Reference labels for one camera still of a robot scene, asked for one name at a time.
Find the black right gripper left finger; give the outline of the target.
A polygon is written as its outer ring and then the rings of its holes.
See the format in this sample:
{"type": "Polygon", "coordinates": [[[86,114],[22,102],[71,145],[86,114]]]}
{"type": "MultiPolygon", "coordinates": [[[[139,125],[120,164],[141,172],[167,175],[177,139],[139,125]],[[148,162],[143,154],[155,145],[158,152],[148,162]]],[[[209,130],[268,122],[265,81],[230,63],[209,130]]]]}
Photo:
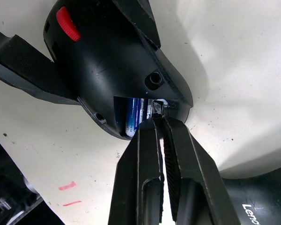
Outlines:
{"type": "Polygon", "coordinates": [[[163,213],[163,160],[153,119],[139,125],[117,163],[108,223],[157,225],[163,213]]]}

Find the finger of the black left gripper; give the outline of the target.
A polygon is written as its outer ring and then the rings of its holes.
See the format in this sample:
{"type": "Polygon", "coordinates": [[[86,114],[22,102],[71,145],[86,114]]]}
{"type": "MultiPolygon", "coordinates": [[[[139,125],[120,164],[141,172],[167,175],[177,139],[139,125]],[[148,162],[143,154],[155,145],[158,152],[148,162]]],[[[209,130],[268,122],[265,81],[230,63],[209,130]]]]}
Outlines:
{"type": "Polygon", "coordinates": [[[78,105],[57,66],[18,35],[0,32],[0,80],[47,102],[78,105]]]}
{"type": "Polygon", "coordinates": [[[161,42],[148,0],[114,0],[116,7],[143,35],[159,49],[161,42]]]}

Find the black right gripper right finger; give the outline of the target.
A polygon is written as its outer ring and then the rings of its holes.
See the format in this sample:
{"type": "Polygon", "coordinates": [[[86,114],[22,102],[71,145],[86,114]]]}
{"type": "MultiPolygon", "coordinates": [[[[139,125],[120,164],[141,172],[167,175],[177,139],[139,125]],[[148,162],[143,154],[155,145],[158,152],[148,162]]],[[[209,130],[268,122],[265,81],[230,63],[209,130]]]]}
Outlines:
{"type": "Polygon", "coordinates": [[[177,225],[238,225],[240,220],[214,160],[186,125],[155,119],[164,141],[172,220],[177,225]]]}

